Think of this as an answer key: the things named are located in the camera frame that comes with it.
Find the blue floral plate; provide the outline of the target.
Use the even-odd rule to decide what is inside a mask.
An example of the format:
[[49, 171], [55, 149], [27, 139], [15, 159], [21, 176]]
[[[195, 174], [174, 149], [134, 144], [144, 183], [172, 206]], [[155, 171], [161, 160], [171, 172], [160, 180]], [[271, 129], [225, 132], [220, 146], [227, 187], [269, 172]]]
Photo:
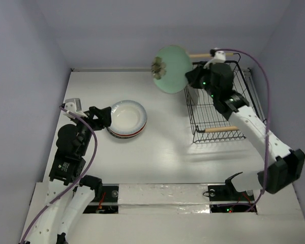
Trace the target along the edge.
[[117, 138], [117, 139], [132, 139], [132, 138], [135, 138], [135, 137], [137, 137], [137, 136], [139, 136], [139, 135], [142, 134], [141, 132], [139, 132], [139, 133], [137, 133], [137, 134], [135, 134], [135, 135], [132, 135], [132, 136], [120, 136], [120, 135], [116, 135], [116, 134], [113, 133], [111, 130], [107, 130], [107, 131], [108, 131], [108, 133], [109, 133], [111, 136], [113, 136], [113, 137], [115, 137], [115, 138]]

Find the red and teal plate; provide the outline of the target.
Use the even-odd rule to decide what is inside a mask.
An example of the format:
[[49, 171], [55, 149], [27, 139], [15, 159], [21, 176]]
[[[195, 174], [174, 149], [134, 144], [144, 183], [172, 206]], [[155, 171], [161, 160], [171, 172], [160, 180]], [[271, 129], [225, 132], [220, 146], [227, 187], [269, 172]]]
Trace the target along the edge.
[[116, 133], [111, 129], [107, 129], [107, 130], [111, 130], [113, 133], [115, 133], [116, 135], [120, 135], [120, 136], [132, 136], [139, 132], [142, 132], [145, 129], [145, 127], [146, 127], [146, 123], [140, 129], [136, 130], [135, 132], [124, 132], [124, 133]]

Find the white bowl plate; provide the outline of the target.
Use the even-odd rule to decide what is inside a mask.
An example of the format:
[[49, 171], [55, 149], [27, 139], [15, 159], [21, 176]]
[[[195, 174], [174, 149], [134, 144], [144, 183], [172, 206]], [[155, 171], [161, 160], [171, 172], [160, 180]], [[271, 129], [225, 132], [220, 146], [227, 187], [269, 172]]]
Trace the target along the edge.
[[122, 100], [111, 106], [111, 119], [109, 129], [114, 132], [135, 132], [147, 122], [147, 113], [140, 103]]

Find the light green plate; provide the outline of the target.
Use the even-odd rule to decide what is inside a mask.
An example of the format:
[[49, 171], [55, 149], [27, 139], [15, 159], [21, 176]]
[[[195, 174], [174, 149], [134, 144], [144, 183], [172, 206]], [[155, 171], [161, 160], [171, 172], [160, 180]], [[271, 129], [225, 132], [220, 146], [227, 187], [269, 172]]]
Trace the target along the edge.
[[188, 85], [186, 73], [192, 69], [186, 50], [177, 45], [160, 49], [150, 66], [155, 85], [168, 94], [176, 94]]

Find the black wire dish rack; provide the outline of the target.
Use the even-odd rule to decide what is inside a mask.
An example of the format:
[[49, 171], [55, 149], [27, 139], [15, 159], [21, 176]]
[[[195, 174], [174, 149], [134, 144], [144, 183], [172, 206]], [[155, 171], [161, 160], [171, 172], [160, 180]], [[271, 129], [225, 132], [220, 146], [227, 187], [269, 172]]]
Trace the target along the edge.
[[[266, 118], [259, 104], [258, 97], [252, 82], [252, 75], [249, 69], [240, 67], [241, 55], [239, 53], [227, 53], [226, 63], [231, 67], [234, 73], [233, 88], [242, 94], [256, 115], [265, 124]], [[245, 136], [237, 129], [222, 132], [205, 132], [206, 129], [215, 129], [219, 127], [230, 127], [230, 122], [216, 111], [212, 98], [206, 91], [199, 89], [199, 104], [194, 106], [188, 92], [184, 89], [186, 105], [188, 108], [191, 131], [194, 143], [223, 142], [244, 140]]]

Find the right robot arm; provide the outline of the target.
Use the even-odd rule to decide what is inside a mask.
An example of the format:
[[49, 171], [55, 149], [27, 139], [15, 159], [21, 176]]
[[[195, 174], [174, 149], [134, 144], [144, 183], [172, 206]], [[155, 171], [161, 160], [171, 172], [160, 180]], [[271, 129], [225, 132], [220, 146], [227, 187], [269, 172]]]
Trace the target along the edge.
[[257, 116], [247, 99], [234, 90], [234, 73], [229, 65], [215, 63], [208, 68], [198, 65], [186, 72], [185, 77], [191, 88], [208, 93], [216, 111], [243, 133], [264, 160], [262, 171], [240, 172], [231, 178], [231, 183], [224, 186], [227, 198], [236, 199], [249, 189], [275, 194], [300, 178], [305, 153], [283, 143], [269, 130], [269, 123]]

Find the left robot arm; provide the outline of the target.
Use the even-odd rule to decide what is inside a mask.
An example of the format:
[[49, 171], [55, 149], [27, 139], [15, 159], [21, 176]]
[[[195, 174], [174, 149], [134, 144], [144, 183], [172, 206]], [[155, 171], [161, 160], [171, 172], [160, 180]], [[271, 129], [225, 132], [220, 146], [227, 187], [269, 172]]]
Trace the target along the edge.
[[96, 131], [111, 125], [111, 107], [88, 111], [64, 103], [60, 110], [70, 120], [57, 133], [57, 150], [47, 183], [43, 208], [31, 221], [20, 243], [68, 243], [84, 210], [91, 201], [103, 194], [102, 180], [87, 174], [94, 157], [86, 162], [84, 156], [90, 141], [97, 152]]

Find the grey stone plate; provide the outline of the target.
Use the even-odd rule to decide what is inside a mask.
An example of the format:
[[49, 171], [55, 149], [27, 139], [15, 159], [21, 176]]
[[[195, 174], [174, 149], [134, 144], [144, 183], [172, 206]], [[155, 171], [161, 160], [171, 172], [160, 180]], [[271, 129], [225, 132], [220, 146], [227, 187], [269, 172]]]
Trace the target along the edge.
[[192, 100], [192, 104], [197, 106], [199, 104], [199, 90], [188, 86], [188, 92]]

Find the silver tape strip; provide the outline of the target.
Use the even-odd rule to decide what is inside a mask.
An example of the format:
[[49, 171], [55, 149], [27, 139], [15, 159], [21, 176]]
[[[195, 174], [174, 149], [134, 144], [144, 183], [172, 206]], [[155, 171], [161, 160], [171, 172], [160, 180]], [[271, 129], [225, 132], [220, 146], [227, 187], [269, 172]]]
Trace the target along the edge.
[[118, 213], [127, 215], [208, 214], [206, 184], [121, 184]]

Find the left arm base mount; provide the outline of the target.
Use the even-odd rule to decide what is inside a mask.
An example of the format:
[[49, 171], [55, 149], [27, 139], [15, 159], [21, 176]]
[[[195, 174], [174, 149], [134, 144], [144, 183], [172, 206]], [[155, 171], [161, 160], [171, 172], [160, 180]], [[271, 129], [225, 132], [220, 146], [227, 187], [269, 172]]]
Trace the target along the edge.
[[86, 175], [80, 180], [80, 186], [90, 187], [95, 192], [94, 199], [84, 210], [84, 214], [118, 213], [118, 184], [103, 184], [98, 177]]

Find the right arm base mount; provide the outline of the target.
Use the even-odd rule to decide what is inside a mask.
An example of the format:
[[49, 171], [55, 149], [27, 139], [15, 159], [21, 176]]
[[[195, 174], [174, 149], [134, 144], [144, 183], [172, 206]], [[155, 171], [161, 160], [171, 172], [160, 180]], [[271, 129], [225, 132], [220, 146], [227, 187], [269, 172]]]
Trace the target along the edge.
[[232, 183], [232, 179], [240, 175], [234, 174], [225, 180], [223, 185], [208, 185], [207, 191], [202, 195], [209, 199], [211, 213], [231, 214], [236, 212], [257, 212], [256, 207], [250, 207], [255, 203], [253, 192], [238, 192]]

